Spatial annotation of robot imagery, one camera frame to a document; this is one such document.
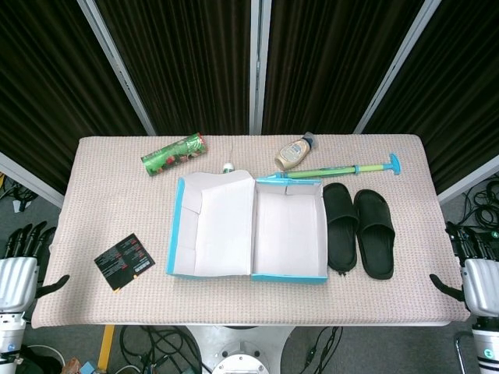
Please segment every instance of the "plastic toy tool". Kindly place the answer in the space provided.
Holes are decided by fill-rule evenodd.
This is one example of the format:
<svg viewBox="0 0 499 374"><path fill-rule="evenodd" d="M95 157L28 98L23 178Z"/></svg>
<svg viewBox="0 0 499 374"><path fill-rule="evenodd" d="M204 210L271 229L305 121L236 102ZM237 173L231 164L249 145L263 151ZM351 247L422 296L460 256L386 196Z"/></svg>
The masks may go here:
<svg viewBox="0 0 499 374"><path fill-rule="evenodd" d="M374 164L374 165L353 165L353 166L342 166L339 168L323 168L315 170L303 170L303 171L284 171L278 172L271 177L274 178L327 178L336 177L338 175L345 174L358 174L365 171L383 171L383 170L393 170L393 174L399 175L401 168L400 162L394 153L390 153L390 163L389 164Z"/></svg>

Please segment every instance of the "sauce bottle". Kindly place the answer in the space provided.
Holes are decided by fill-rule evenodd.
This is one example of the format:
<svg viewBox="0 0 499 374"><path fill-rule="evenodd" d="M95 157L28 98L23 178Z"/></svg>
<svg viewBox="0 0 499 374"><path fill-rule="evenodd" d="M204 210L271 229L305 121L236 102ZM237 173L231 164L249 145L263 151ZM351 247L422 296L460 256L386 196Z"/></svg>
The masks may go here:
<svg viewBox="0 0 499 374"><path fill-rule="evenodd" d="M275 164L283 171L289 170L302 162L316 142L315 135L306 132L303 137L283 146L275 155Z"/></svg>

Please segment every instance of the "bottle cap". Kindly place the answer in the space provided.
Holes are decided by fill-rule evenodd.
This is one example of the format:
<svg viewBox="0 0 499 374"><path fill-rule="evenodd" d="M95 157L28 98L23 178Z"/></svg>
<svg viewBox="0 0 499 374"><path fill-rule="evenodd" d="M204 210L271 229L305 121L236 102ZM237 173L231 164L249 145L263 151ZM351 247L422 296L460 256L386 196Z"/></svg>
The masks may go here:
<svg viewBox="0 0 499 374"><path fill-rule="evenodd" d="M309 144L310 148L317 146L317 137L310 131L305 132L303 139Z"/></svg>

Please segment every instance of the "open cardboard box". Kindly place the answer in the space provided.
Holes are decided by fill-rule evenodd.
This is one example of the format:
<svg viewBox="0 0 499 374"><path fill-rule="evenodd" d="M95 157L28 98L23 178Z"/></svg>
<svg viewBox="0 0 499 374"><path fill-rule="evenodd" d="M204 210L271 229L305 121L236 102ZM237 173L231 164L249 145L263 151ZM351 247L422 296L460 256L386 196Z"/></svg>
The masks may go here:
<svg viewBox="0 0 499 374"><path fill-rule="evenodd" d="M180 178L166 272L325 282L327 225L321 180L255 181L243 170Z"/></svg>

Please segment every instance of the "bottle label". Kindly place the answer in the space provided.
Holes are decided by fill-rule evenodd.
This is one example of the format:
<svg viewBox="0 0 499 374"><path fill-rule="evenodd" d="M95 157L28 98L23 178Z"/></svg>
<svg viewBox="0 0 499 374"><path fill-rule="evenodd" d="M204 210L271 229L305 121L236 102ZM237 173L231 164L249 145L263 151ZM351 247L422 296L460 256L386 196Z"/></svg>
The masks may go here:
<svg viewBox="0 0 499 374"><path fill-rule="evenodd" d="M302 156L303 150L298 144L290 144L281 150L281 156L288 162L295 162Z"/></svg>

